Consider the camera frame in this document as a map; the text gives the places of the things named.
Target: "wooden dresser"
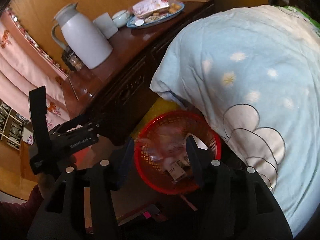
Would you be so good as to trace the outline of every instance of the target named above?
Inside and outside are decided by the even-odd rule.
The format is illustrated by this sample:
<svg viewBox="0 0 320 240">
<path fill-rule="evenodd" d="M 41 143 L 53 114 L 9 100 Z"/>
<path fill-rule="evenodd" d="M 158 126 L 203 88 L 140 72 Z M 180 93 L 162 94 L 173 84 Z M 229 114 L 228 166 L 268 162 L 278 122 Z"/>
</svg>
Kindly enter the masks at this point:
<svg viewBox="0 0 320 240">
<path fill-rule="evenodd" d="M 70 118 L 108 113 L 98 132 L 115 145 L 123 144 L 158 98 L 149 86 L 171 41 L 185 26 L 213 13 L 214 0 L 186 2 L 184 11 L 167 22 L 121 28 L 109 40 L 113 52 L 101 65 L 71 73 L 62 84 Z"/>
</svg>

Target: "pink curtain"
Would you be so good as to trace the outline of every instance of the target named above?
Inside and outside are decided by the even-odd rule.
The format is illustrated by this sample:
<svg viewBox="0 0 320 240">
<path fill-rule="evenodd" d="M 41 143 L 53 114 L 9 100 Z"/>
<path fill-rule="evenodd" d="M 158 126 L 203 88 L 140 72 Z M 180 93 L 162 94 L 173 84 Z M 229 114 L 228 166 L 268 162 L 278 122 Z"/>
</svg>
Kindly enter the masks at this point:
<svg viewBox="0 0 320 240">
<path fill-rule="evenodd" d="M 62 89 L 19 46 L 0 20 L 0 98 L 30 120 L 29 91 L 44 85 L 47 93 L 47 126 L 50 130 L 69 120 Z"/>
</svg>

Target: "metal screw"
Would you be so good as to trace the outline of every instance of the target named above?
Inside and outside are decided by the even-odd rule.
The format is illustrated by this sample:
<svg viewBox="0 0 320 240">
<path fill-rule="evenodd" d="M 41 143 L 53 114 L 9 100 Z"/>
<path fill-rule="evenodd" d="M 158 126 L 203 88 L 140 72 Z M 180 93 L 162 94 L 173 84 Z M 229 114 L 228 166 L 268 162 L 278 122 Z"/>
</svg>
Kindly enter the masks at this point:
<svg viewBox="0 0 320 240">
<path fill-rule="evenodd" d="M 218 160 L 213 160 L 213 161 L 211 161 L 211 164 L 212 164 L 213 166 L 219 166 L 221 163 L 220 163 L 220 161 L 218 161 Z"/>
<path fill-rule="evenodd" d="M 69 166 L 66 168 L 66 173 L 71 173 L 73 172 L 75 169 L 72 166 Z"/>
<path fill-rule="evenodd" d="M 247 172 L 254 173 L 256 170 L 253 167 L 247 167 Z"/>
<path fill-rule="evenodd" d="M 100 162 L 100 165 L 101 166 L 108 166 L 109 165 L 109 161 L 108 160 L 102 160 L 101 162 Z"/>
</svg>

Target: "pink food package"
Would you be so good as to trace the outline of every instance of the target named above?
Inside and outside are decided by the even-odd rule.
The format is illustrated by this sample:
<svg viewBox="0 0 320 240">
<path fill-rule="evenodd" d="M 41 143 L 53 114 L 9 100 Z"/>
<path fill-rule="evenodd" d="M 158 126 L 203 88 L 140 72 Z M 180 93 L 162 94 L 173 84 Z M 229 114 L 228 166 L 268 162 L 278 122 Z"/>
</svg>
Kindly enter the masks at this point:
<svg viewBox="0 0 320 240">
<path fill-rule="evenodd" d="M 134 15 L 138 18 L 146 18 L 156 11 L 169 8 L 168 0 L 143 0 L 132 7 Z"/>
</svg>

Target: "bed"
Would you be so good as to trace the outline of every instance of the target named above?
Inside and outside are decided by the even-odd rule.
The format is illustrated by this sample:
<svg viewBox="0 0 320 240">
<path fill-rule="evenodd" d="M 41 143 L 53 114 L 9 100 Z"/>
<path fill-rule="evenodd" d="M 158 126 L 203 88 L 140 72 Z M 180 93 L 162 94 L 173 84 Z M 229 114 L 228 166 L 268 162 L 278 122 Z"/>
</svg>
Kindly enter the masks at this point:
<svg viewBox="0 0 320 240">
<path fill-rule="evenodd" d="M 293 7 L 235 8 L 186 26 L 150 88 L 197 107 L 273 192 L 293 236 L 320 203 L 320 31 Z"/>
</svg>

